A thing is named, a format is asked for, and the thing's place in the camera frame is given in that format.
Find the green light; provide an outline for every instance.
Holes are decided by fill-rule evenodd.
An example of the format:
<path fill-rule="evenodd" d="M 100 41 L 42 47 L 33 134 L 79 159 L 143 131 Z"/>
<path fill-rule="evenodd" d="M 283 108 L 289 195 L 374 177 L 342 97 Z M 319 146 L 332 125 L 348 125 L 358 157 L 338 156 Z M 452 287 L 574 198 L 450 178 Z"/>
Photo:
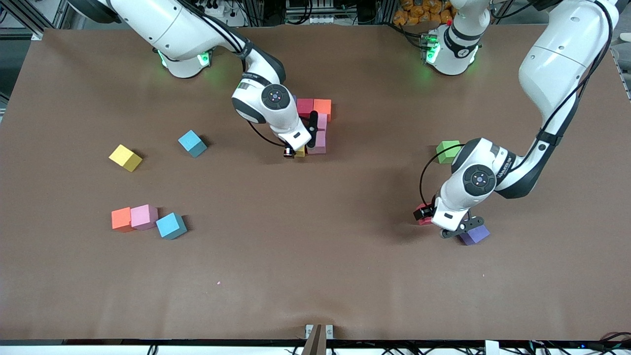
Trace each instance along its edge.
<path fill-rule="evenodd" d="M 162 66 L 166 68 L 167 62 L 164 61 L 164 56 L 162 55 L 160 51 L 158 51 L 158 55 L 160 55 L 160 59 L 162 59 Z"/>
<path fill-rule="evenodd" d="M 471 53 L 471 60 L 469 61 L 469 64 L 473 63 L 473 61 L 475 60 L 475 54 L 478 52 L 478 48 L 480 47 L 476 45 L 475 49 L 473 50 L 473 53 Z"/>
<path fill-rule="evenodd" d="M 427 51 L 427 62 L 434 63 L 436 61 L 436 56 L 438 56 L 438 52 L 440 52 L 440 43 L 436 43 L 436 45 Z"/>
<path fill-rule="evenodd" d="M 198 60 L 199 63 L 201 64 L 201 66 L 207 66 L 210 64 L 210 56 L 208 55 L 208 52 L 204 52 L 200 55 L 198 55 Z"/>

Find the yellow cube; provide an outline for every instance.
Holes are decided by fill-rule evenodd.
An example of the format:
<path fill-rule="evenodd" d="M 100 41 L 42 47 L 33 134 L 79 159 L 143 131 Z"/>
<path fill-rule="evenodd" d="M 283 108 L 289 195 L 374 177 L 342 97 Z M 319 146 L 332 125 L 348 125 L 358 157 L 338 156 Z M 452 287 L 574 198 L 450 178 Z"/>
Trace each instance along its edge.
<path fill-rule="evenodd" d="M 302 147 L 300 147 L 300 149 L 296 150 L 296 156 L 298 158 L 304 158 L 305 157 L 305 146 L 304 145 Z"/>
<path fill-rule="evenodd" d="M 124 145 L 119 145 L 114 153 L 110 155 L 110 159 L 112 159 L 116 164 L 124 167 L 129 172 L 135 170 L 135 168 L 140 164 L 143 159 L 137 156 L 134 152 L 127 149 Z"/>

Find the green cube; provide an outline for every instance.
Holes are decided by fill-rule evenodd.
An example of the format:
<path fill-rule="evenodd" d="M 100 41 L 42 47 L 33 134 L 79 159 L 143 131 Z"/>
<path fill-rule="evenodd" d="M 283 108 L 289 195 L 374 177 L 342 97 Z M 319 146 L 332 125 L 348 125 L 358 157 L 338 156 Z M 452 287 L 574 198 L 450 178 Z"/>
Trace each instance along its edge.
<path fill-rule="evenodd" d="M 457 141 L 457 140 L 444 140 L 438 145 L 438 147 L 436 147 L 436 154 L 442 152 L 443 150 L 449 147 L 453 147 L 454 145 L 459 145 L 459 144 L 460 144 L 460 141 Z M 446 152 L 440 154 L 438 156 L 438 163 L 451 164 L 454 161 L 456 154 L 460 152 L 460 148 L 462 147 L 451 148 L 447 150 Z"/>

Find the light blue cube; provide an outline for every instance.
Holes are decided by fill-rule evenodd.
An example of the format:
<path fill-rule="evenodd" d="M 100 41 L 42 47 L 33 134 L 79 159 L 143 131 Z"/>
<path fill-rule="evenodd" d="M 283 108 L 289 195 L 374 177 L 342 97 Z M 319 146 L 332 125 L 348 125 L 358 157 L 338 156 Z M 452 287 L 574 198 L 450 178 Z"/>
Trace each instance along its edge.
<path fill-rule="evenodd" d="M 182 216 L 179 214 L 170 214 L 158 219 L 156 222 L 160 236 L 164 239 L 175 239 L 186 233 L 186 225 Z"/>
<path fill-rule="evenodd" d="M 186 132 L 186 134 L 181 136 L 177 141 L 179 141 L 182 147 L 194 158 L 199 157 L 199 154 L 202 154 L 207 149 L 207 146 L 193 130 Z"/>

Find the brown table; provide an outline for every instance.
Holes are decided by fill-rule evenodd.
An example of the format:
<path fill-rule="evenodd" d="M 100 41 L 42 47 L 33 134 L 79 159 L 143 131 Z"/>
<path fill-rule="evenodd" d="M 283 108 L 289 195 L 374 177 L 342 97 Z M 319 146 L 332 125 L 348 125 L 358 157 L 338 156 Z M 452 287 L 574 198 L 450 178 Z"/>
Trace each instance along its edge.
<path fill-rule="evenodd" d="M 0 129 L 0 337 L 598 339 L 631 327 L 629 102 L 611 57 L 528 197 L 475 208 L 476 246 L 414 225 L 441 140 L 525 153 L 541 122 L 517 69 L 543 27 L 491 27 L 458 77 L 383 27 L 243 30 L 299 97 L 334 100 L 328 154 L 287 161 L 238 117 L 240 63 L 178 80 L 133 32 L 47 31 Z M 193 159 L 177 139 L 213 142 Z M 269 135 L 267 127 L 262 131 Z M 140 152 L 129 173 L 108 160 Z M 430 195 L 449 176 L 434 164 Z M 186 216 L 175 241 L 112 210 Z"/>

